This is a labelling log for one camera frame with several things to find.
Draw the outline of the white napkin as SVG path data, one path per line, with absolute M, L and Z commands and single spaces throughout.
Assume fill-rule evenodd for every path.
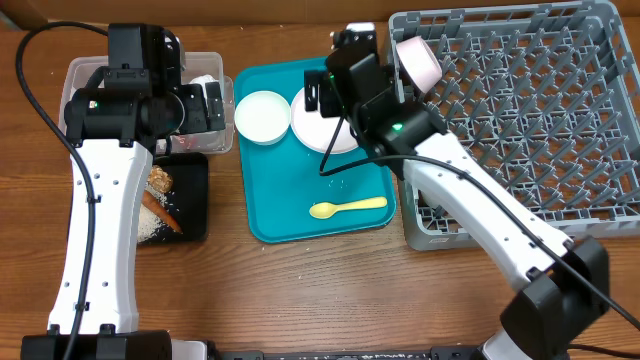
M 200 86 L 205 87 L 207 83 L 216 83 L 216 82 L 217 80 L 212 75 L 206 74 L 206 75 L 195 77 L 190 81 L 190 84 L 199 84 Z

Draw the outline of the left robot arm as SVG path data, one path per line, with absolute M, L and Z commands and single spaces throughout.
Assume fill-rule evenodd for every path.
M 24 359 L 213 359 L 208 341 L 143 331 L 135 296 L 138 217 L 156 145 L 220 131 L 219 84 L 186 84 L 185 52 L 169 30 L 112 24 L 108 62 L 77 89 L 53 131 L 69 151 L 73 196 L 63 277 L 43 335 Z

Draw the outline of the white bowl with rice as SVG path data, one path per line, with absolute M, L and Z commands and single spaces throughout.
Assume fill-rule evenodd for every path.
M 256 91 L 237 105 L 235 125 L 239 133 L 257 145 L 273 145 L 287 133 L 291 107 L 287 100 L 272 91 Z

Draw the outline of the orange carrot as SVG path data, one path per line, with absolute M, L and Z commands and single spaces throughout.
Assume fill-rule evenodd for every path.
M 182 233 L 179 223 L 168 213 L 162 204 L 148 191 L 144 191 L 142 204 L 174 232 Z

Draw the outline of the pink bowl with food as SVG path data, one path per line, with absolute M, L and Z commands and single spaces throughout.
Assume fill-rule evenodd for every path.
M 442 78 L 442 68 L 426 41 L 415 36 L 396 46 L 401 66 L 421 93 L 428 93 Z

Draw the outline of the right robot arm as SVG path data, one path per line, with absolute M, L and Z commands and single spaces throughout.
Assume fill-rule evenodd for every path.
M 304 76 L 305 108 L 348 125 L 368 162 L 388 167 L 451 215 L 515 296 L 477 359 L 564 359 L 611 307 L 609 256 L 523 206 L 467 153 L 438 111 L 400 100 L 370 23 L 332 34 L 321 71 Z

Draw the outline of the red snack wrapper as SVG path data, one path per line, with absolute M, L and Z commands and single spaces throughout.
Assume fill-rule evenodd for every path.
M 171 136 L 167 144 L 171 153 L 199 152 L 199 139 L 195 135 Z

